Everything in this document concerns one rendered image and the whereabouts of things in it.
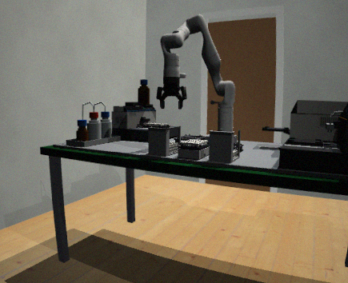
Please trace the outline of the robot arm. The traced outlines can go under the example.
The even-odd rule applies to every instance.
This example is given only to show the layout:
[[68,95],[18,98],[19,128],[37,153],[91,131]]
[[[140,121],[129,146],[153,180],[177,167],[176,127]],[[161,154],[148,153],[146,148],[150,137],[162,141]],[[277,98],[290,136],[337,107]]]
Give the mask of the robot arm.
[[164,34],[162,36],[161,46],[164,55],[163,77],[186,78],[186,74],[180,74],[178,54],[171,53],[170,49],[182,47],[183,38],[186,40],[190,34],[196,34],[200,31],[203,36],[202,58],[209,70],[217,95],[224,97],[218,103],[218,131],[222,128],[222,131],[233,132],[235,86],[232,81],[222,81],[220,75],[221,59],[210,36],[206,21],[201,14],[185,20],[182,26],[177,28],[172,34]]

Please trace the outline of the brown glass bottle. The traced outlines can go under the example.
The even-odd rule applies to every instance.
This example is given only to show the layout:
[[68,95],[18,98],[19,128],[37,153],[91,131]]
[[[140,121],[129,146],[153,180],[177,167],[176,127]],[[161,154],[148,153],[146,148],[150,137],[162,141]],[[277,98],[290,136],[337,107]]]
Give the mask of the brown glass bottle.
[[87,142],[89,141],[88,131],[76,131],[77,141]]
[[150,88],[138,88],[138,102],[150,104]]

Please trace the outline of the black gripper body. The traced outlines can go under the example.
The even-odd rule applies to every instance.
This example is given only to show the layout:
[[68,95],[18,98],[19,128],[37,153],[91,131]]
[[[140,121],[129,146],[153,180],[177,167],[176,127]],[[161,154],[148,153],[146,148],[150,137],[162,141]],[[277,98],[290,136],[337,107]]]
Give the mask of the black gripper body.
[[179,77],[164,77],[163,78],[163,91],[165,92],[166,89],[169,89],[169,91],[166,93],[166,96],[175,96],[171,89],[174,89],[176,93],[179,92]]

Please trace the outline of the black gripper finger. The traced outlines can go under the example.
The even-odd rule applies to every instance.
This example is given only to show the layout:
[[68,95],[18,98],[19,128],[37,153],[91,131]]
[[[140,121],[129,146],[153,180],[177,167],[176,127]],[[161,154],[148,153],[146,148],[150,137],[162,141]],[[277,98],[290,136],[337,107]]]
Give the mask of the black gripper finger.
[[157,91],[157,99],[160,100],[160,107],[161,109],[165,109],[165,99],[167,98],[166,93],[169,91],[169,89],[166,89],[165,92],[162,94],[163,87],[158,87]]
[[174,89],[171,89],[171,91],[173,92],[175,97],[178,98],[178,100],[179,100],[178,101],[178,109],[181,110],[182,109],[183,100],[187,99],[187,97],[186,97],[186,87],[182,86],[182,87],[179,87],[179,89],[182,91],[182,96],[181,96],[181,94],[179,92],[177,94]]

